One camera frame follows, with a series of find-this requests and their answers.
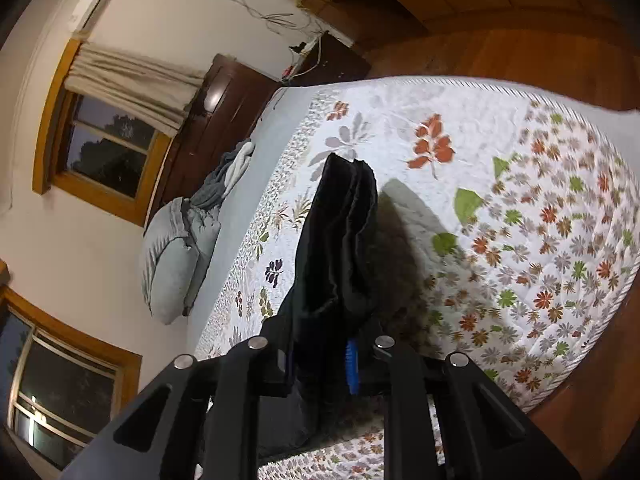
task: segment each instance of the wooden window frame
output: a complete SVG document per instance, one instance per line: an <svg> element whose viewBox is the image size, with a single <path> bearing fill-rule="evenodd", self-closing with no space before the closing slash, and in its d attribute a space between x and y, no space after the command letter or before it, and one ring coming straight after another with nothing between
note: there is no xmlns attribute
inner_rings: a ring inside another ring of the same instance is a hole
<svg viewBox="0 0 640 480"><path fill-rule="evenodd" d="M64 157L60 157L60 150L68 143L76 105L81 97L64 88L66 74L80 45L80 40L71 39L68 42L49 87L38 131L32 189L38 194L44 194L51 185L54 185L84 202L136 225L144 226L156 180L171 144L168 136L155 132L149 149L146 150L145 166L135 198L117 192L84 175L66 170Z"/></svg>
<svg viewBox="0 0 640 480"><path fill-rule="evenodd" d="M0 304L5 301L8 303L13 314L22 318L22 320L28 324L37 327L41 332L60 341L62 345L70 345L92 358L97 358L118 368L120 373L116 380L120 381L121 384L120 397L115 399L115 408L111 413L111 418L122 410L131 399L136 397L138 394L138 383L140 382L142 356L105 343L62 323L25 300L6 285L0 287ZM14 402L16 395L17 393L14 392L14 388L12 388L11 403Z"/></svg>

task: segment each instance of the curtain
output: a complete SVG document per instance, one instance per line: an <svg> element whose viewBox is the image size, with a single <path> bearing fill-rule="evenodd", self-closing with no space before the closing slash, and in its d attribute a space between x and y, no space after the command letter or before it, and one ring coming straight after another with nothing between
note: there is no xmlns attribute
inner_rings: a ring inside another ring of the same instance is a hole
<svg viewBox="0 0 640 480"><path fill-rule="evenodd" d="M175 137L206 72L84 43L65 88L100 99Z"/></svg>

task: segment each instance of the gray blanket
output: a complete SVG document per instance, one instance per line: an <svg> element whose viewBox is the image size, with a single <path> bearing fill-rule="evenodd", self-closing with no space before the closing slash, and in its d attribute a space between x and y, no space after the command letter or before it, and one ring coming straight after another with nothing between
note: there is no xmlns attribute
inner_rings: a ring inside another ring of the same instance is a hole
<svg viewBox="0 0 640 480"><path fill-rule="evenodd" d="M222 204L223 195L225 193L225 175L231 163L236 158L240 148L251 139L241 140L236 144L232 152L226 152L220 159L220 164L215 170L207 175L204 184L197 190L190 199L191 205L200 209L210 210L217 205Z"/></svg>

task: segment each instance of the white bed sheet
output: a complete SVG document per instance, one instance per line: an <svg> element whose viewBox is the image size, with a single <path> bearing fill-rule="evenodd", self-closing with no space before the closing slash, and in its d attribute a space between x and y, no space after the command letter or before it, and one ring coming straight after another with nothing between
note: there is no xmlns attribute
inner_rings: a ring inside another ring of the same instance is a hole
<svg viewBox="0 0 640 480"><path fill-rule="evenodd" d="M640 175L640 112L615 112L605 108L544 91L542 89L492 79L455 78L477 83L498 84L523 91L534 92L560 101L579 112L607 133L609 140L624 154L631 170ZM255 143L252 161L242 179L233 188L220 209L222 228L216 243L207 277L196 298L188 323L188 352L193 353L209 314L216 302L223 283L234 262L242 238L257 208L264 188L273 173L281 152L306 116L309 105L318 89L346 86L355 83L339 83L323 87L286 88L278 90L265 108L254 132Z"/></svg>

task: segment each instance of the nightstand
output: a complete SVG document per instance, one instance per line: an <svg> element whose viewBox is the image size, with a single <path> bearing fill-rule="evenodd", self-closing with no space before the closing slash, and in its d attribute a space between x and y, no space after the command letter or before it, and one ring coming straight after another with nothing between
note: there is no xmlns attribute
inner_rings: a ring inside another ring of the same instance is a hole
<svg viewBox="0 0 640 480"><path fill-rule="evenodd" d="M364 79L371 65L331 34L325 32L292 75L291 86L315 86Z"/></svg>

